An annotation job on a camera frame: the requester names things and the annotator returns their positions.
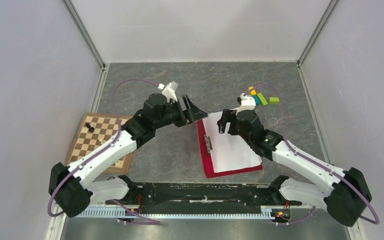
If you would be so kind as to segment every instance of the black chess piece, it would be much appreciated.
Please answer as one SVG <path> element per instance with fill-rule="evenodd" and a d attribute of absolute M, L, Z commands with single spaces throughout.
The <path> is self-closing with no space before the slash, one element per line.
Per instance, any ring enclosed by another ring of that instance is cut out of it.
<path fill-rule="evenodd" d="M 95 131 L 95 128 L 93 126 L 91 126 L 89 123 L 86 122 L 86 128 L 89 129 L 89 132 L 93 133 Z"/>

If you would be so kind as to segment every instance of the chessboard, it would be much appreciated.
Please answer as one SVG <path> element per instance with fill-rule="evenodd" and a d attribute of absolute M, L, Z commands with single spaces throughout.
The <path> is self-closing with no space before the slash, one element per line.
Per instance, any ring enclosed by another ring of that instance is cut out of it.
<path fill-rule="evenodd" d="M 121 120 L 121 124 L 123 125 L 131 118 L 131 116 L 120 115 L 119 118 Z M 94 128 L 93 131 L 90 131 L 86 124 Z M 118 130 L 119 125 L 117 124 L 115 115 L 86 113 L 80 122 L 80 126 L 78 127 L 75 138 L 71 144 L 65 164 L 68 165 L 85 157 L 108 141 L 112 135 L 117 133 Z M 104 172 L 123 175 L 127 174 L 129 172 L 132 155 L 133 153 L 131 152 L 121 157 Z"/>

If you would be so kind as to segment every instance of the white wall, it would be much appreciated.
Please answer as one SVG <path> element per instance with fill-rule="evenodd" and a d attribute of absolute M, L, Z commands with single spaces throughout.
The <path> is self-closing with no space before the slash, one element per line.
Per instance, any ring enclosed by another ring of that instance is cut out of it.
<path fill-rule="evenodd" d="M 360 229 L 384 239 L 384 1 L 340 1 L 303 72 L 332 161 L 360 169 L 373 196 L 381 223 Z"/>
<path fill-rule="evenodd" d="M 60 0 L 0 0 L 0 240 L 39 240 L 99 68 Z"/>
<path fill-rule="evenodd" d="M 329 0 L 72 0 L 104 61 L 296 61 Z"/>

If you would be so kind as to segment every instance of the red clipboard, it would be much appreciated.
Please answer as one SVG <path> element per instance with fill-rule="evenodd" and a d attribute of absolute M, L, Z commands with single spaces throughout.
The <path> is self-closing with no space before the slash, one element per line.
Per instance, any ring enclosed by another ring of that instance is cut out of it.
<path fill-rule="evenodd" d="M 221 176 L 263 170 L 263 166 L 258 165 L 258 166 L 246 167 L 246 168 L 230 170 L 230 171 L 214 172 L 213 160 L 212 160 L 211 154 L 207 149 L 207 143 L 206 143 L 207 134 L 206 134 L 204 123 L 202 120 L 199 120 L 196 122 L 196 129 L 198 132 L 198 143 L 199 143 L 199 151 L 201 156 L 202 167 L 203 167 L 205 176 L 207 178 L 210 179 L 210 178 L 216 178 Z"/>

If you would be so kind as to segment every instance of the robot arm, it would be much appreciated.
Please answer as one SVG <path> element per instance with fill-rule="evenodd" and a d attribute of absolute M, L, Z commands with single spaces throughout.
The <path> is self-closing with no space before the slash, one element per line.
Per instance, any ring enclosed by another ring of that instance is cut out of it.
<path fill-rule="evenodd" d="M 174 81 L 166 86 L 160 84 L 158 89 L 162 92 L 151 94 L 143 103 L 143 108 L 121 127 L 120 134 L 113 135 L 84 158 L 68 166 L 58 163 L 52 168 L 49 181 L 51 195 L 61 181 L 72 174 L 54 198 L 68 217 L 80 214 L 89 204 L 124 198 L 129 186 L 121 178 L 98 182 L 93 180 L 119 158 L 155 137 L 157 129 L 170 124 L 182 127 L 208 116 L 187 95 L 182 96 L 186 107 L 182 110 L 175 93 L 176 88 L 177 83 Z"/>
<path fill-rule="evenodd" d="M 238 97 L 238 102 L 241 105 L 237 110 L 223 111 L 221 119 L 217 122 L 219 132 L 224 133 L 227 123 L 230 123 L 228 133 L 241 136 L 257 155 L 285 165 L 314 183 L 298 182 L 287 176 L 279 176 L 271 185 L 279 189 L 283 198 L 325 209 L 341 224 L 353 226 L 366 205 L 352 189 L 332 173 L 335 172 L 348 180 L 370 202 L 372 196 L 363 174 L 355 168 L 345 171 L 323 162 L 286 142 L 282 135 L 265 129 L 254 111 L 256 103 L 252 96 L 242 94 Z M 330 171 L 322 169 L 300 155 L 311 158 Z"/>

